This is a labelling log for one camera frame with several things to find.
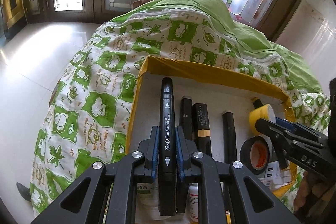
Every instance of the white tiled floor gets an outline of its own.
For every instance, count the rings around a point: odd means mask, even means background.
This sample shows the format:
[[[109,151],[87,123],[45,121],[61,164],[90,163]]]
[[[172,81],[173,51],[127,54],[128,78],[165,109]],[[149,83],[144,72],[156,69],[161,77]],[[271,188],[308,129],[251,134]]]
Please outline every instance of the white tiled floor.
[[[43,23],[26,26],[0,48],[0,197],[18,224],[33,210],[16,189],[29,186],[38,130],[65,66],[98,24]]]

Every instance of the black electrical tape roll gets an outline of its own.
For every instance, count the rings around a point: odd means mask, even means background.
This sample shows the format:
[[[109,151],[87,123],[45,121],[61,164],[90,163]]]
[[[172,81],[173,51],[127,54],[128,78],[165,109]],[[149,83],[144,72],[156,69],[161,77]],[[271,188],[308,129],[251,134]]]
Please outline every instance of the black electrical tape roll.
[[[264,172],[269,163],[269,148],[261,136],[246,140],[240,150],[241,161],[253,174]]]

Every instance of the bottle label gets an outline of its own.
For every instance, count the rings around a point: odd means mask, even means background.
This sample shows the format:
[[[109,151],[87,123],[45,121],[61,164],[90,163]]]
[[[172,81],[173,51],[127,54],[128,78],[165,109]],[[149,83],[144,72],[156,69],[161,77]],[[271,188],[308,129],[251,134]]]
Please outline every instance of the bottle label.
[[[141,195],[152,195],[152,185],[147,183],[138,183],[137,192]]]
[[[191,218],[198,221],[198,195],[189,193],[189,209]]]

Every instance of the white wall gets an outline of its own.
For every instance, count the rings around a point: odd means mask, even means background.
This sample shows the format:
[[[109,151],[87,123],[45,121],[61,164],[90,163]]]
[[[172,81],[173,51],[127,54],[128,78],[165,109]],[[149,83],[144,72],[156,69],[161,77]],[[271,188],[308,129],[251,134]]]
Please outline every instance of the white wall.
[[[302,0],[276,43],[299,53],[329,94],[329,81],[336,77],[336,5],[332,0]]]

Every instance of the yellow tape roll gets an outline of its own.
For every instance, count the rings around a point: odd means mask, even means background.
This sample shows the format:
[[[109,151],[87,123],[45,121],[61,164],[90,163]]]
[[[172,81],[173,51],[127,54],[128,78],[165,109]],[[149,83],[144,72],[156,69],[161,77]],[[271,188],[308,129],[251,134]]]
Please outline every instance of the yellow tape roll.
[[[263,105],[262,107],[259,107],[250,112],[249,115],[250,128],[255,136],[260,135],[260,132],[258,132],[255,129],[255,123],[257,122],[258,119],[261,118],[269,120],[271,122],[276,122],[274,110],[269,104]]]

